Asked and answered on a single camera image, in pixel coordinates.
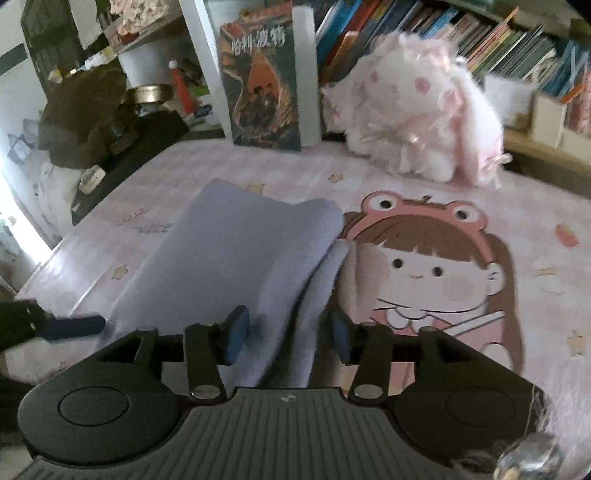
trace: book cover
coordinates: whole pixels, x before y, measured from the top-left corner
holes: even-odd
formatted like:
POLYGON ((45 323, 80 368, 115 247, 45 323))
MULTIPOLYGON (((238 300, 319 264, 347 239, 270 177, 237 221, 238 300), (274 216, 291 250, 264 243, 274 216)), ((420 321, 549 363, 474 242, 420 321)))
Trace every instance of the book cover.
POLYGON ((482 59, 488 56, 491 51, 499 46, 501 39, 507 38, 508 34, 511 33, 509 25, 505 24, 502 28, 496 28, 495 34, 490 33, 487 38, 481 42, 480 46, 476 48, 475 52, 470 55, 468 60, 468 68, 472 69, 474 66, 480 65, 482 59))
POLYGON ((501 58, 517 43, 522 33, 511 31, 509 36, 501 43, 499 48, 497 48, 486 60, 484 60, 478 68, 474 71, 475 77, 480 77, 489 71, 491 71, 501 58))
POLYGON ((322 40, 322 38, 332 25, 332 22, 335 19, 336 14, 339 13, 339 10, 341 9, 344 3, 345 0, 339 0, 338 2, 330 6, 326 16, 324 17, 324 20, 316 30, 316 45, 320 43, 320 40, 322 40))
POLYGON ((542 34, 543 27, 539 26, 536 29, 527 32, 524 39, 519 42, 519 45, 513 49, 510 55, 508 55, 505 60, 503 60, 497 69, 501 75, 505 75, 506 73, 510 72, 516 63, 519 63, 522 56, 530 49, 533 43, 535 43, 536 39, 542 34))
POLYGON ((349 49, 348 54, 345 56, 343 61, 339 64, 338 68, 335 68, 334 74, 330 79, 331 82, 337 82, 338 80, 344 79, 351 69, 357 63, 357 60, 363 52, 366 40, 369 39, 378 27, 380 22, 384 19, 390 8, 392 7, 393 0, 383 0, 378 7, 375 9, 374 14, 369 18, 365 24, 357 39, 349 49))
POLYGON ((371 17, 373 15, 373 13, 375 12, 375 9, 378 7, 379 3, 380 3, 380 0, 363 0, 361 2, 361 5, 359 6, 357 11, 355 12, 355 15, 353 15, 353 17, 351 18, 351 20, 349 21, 349 23, 347 24, 347 26, 345 27, 345 29, 343 30, 343 32, 341 33, 341 35, 339 36, 337 41, 335 42, 335 46, 332 48, 330 53, 327 55, 327 57, 324 61, 324 66, 327 67, 327 66, 331 65, 335 55, 340 50, 340 46, 342 45, 343 40, 345 39, 345 36, 347 35, 348 32, 360 32, 361 31, 363 26, 369 20, 369 17, 371 17))
POLYGON ((468 35, 471 35, 475 29, 478 28, 480 22, 470 14, 462 15, 456 24, 453 26, 451 33, 447 36, 447 39, 458 46, 468 35))
POLYGON ((480 53, 476 57, 474 57, 474 59, 472 60, 472 64, 468 62, 468 69, 471 72, 474 72, 480 65, 482 65, 484 61, 486 61, 491 55, 493 55, 493 53, 496 52, 498 48, 500 48, 501 44, 510 35, 511 30, 507 28, 507 30, 505 30, 503 34, 499 38, 497 38, 494 43, 492 43, 487 49, 481 50, 480 53))
POLYGON ((462 56, 469 57, 471 53, 474 51, 474 49, 478 48, 480 42, 482 42, 486 38, 486 36, 489 34, 491 30, 492 27, 490 25, 484 25, 484 28, 480 30, 476 38, 474 38, 474 40, 472 40, 472 42, 466 46, 464 53, 462 53, 462 56))
POLYGON ((523 79, 538 65, 547 58, 548 54, 554 50, 554 44, 549 38, 542 38, 532 49, 529 55, 512 72, 511 77, 523 79))
POLYGON ((431 28, 431 25, 433 25, 442 14, 443 10, 440 10, 438 8, 435 9, 419 27, 417 33, 422 37, 425 34, 425 32, 429 30, 429 28, 431 28))
POLYGON ((508 78, 513 79, 520 79, 523 75, 525 75, 525 69, 531 68, 533 63, 543 55, 540 54, 541 49, 544 47, 545 42, 547 41, 544 37, 538 37, 535 41, 530 45, 529 49, 524 52, 521 57, 521 60, 511 69, 510 72, 506 74, 508 78))
POLYGON ((345 38, 340 44, 339 51, 336 53, 335 57, 331 61, 329 65, 322 69, 320 73, 320 84, 324 85, 325 83, 329 82, 333 76, 335 69, 339 68, 339 65, 342 63, 343 59, 346 57, 347 52, 357 40, 359 32, 347 32, 345 34, 345 38))
POLYGON ((407 12, 407 14, 404 16, 404 18, 402 19, 402 21, 400 22, 400 25, 398 25, 396 30, 400 30, 403 32, 406 31, 406 29, 410 25, 410 22, 413 20, 413 18, 416 17, 417 13, 419 13, 421 11, 423 6, 424 6, 424 3, 421 2, 420 0, 415 2, 414 5, 410 8, 410 10, 407 12))
POLYGON ((463 55, 469 45, 472 45, 473 42, 476 40, 476 37, 482 34, 483 30, 487 27, 487 25, 478 24, 478 27, 474 29, 474 31, 466 36, 464 40, 458 45, 457 50, 460 55, 463 55))
POLYGON ((322 21, 326 18, 326 14, 328 14, 330 7, 332 7, 333 1, 332 0, 325 0, 317 12, 314 13, 314 29, 318 31, 320 26, 322 25, 322 21))
POLYGON ((447 37, 452 33, 452 31, 453 25, 451 23, 447 23, 439 32, 437 32, 437 35, 435 35, 433 38, 438 40, 447 40, 447 37))
POLYGON ((544 37, 540 36, 540 37, 533 39, 531 42, 529 42, 529 44, 527 45, 527 48, 524 48, 523 50, 521 50, 520 56, 518 58, 515 58, 514 63, 511 66, 511 68, 507 68, 505 70, 505 75, 510 78, 517 78, 514 76, 514 74, 516 72, 518 72, 519 70, 521 70, 522 65, 526 61, 529 61, 531 55, 536 51, 537 48, 539 48, 540 45, 542 45, 543 41, 544 41, 544 37))
POLYGON ((429 18, 433 13, 431 7, 424 7, 417 16, 413 19, 412 23, 408 26, 408 33, 416 33, 421 25, 429 18))
POLYGON ((384 19, 378 28, 376 28, 373 38, 378 35, 385 35, 396 30, 401 23, 408 18, 410 11, 414 8, 414 0, 397 0, 395 5, 392 6, 392 10, 387 13, 387 17, 384 19))
POLYGON ((301 150, 291 3, 222 25, 219 48, 234 143, 301 150))
POLYGON ((517 12, 519 12, 519 7, 515 7, 511 13, 505 18, 504 21, 502 21, 501 23, 499 23, 492 31, 491 33, 487 36, 487 38, 482 42, 481 45, 479 45, 476 50, 474 50, 474 52, 472 52, 470 54, 470 57, 468 58, 468 61, 471 61, 472 59, 474 59, 476 56, 480 55, 480 52, 482 50, 487 50, 488 48, 490 48, 491 44, 493 44, 494 42, 497 41, 497 39, 509 29, 509 21, 517 15, 517 12))
POLYGON ((511 54, 513 49, 517 48, 517 46, 523 41, 526 35, 526 32, 521 32, 515 37, 515 42, 509 45, 509 48, 506 51, 504 51, 498 59, 495 59, 495 62, 491 65, 490 68, 491 72, 496 71, 497 65, 500 65, 500 63, 511 54))
POLYGON ((318 43, 317 58, 318 65, 323 65, 326 57, 335 46, 335 42, 347 27, 347 24, 351 21, 351 18, 355 15, 355 12, 361 5, 362 0, 345 0, 345 3, 336 14, 335 19, 330 25, 326 34, 318 43))
POLYGON ((439 31, 447 25, 448 22, 452 21, 452 19, 457 15, 457 8, 450 7, 443 15, 441 15, 435 23, 424 33, 423 38, 433 38, 436 37, 439 31))
MULTIPOLYGON (((569 40, 568 43, 564 46, 564 50, 562 50, 562 54, 560 56, 560 65, 558 69, 556 70, 554 76, 550 78, 550 80, 542 89, 542 92, 544 92, 546 95, 551 95, 560 78, 564 78, 569 74, 572 50, 575 48, 575 46, 576 43, 573 40, 569 40)), ((560 52, 560 45, 557 45, 557 50, 560 52)))
POLYGON ((546 70, 552 68, 553 60, 556 58, 556 51, 553 46, 550 47, 549 51, 545 53, 545 55, 540 58, 533 66, 523 75, 523 79, 527 79, 530 76, 532 77, 533 81, 538 81, 542 75, 545 73, 546 70))

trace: pink bedsheet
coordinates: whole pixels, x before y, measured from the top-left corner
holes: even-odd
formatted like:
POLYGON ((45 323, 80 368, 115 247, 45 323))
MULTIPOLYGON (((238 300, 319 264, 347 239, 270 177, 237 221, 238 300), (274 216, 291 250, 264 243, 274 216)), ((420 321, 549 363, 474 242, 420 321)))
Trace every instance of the pink bedsheet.
MULTIPOLYGON (((31 277, 19 297, 34 297, 57 315, 98 312, 108 318, 142 262, 213 178, 290 203, 328 198, 344 212, 360 212, 364 198, 380 190, 427 204, 471 202, 485 214, 483 232, 494 234, 508 247, 514 271, 511 274, 505 266, 508 279, 501 290, 515 291, 515 302, 507 305, 504 300, 503 312, 484 313, 496 322, 511 317, 517 323, 504 338, 498 328, 488 327, 498 337, 491 337, 489 343, 505 342, 513 360, 522 355, 522 374, 533 381, 552 364, 585 360, 591 338, 588 200, 510 173, 502 175, 500 190, 392 177, 351 156, 344 145, 326 142, 301 154, 236 147, 223 140, 172 146, 97 206, 31 277), (521 353, 516 351, 518 340, 521 353)), ((491 288, 483 299, 487 305, 495 303, 496 287, 491 288)), ((458 323, 448 322, 445 315, 432 316, 441 325, 458 323)), ((413 322, 398 327, 412 329, 413 322)), ((61 345, 34 341, 7 354, 9 370, 15 378, 35 381, 82 359, 91 344, 90 340, 61 345)))

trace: metal bowl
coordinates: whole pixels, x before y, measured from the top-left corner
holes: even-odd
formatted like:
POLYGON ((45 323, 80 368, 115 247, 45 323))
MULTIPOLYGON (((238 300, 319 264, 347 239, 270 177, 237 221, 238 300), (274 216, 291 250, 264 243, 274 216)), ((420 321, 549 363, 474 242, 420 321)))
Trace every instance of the metal bowl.
POLYGON ((146 103, 162 104, 174 96, 173 88, 165 83, 159 85, 141 85, 125 92, 125 103, 128 105, 145 105, 146 103))

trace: pink fluffy plush toy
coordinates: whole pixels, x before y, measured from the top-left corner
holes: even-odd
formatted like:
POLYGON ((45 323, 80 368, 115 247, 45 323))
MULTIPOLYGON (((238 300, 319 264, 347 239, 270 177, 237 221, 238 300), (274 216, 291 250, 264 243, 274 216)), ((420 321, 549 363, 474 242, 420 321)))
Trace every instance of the pink fluffy plush toy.
POLYGON ((323 88, 329 130, 389 173, 439 183, 458 167, 475 186, 498 183, 511 156, 501 121, 444 40, 392 33, 349 75, 323 88))

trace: harry potter book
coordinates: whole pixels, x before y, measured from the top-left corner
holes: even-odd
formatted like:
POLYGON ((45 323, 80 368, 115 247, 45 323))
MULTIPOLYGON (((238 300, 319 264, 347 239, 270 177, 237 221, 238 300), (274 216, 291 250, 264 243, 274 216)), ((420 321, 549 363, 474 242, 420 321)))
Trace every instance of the harry potter book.
POLYGON ((234 143, 301 150, 291 3, 220 30, 220 68, 234 143))

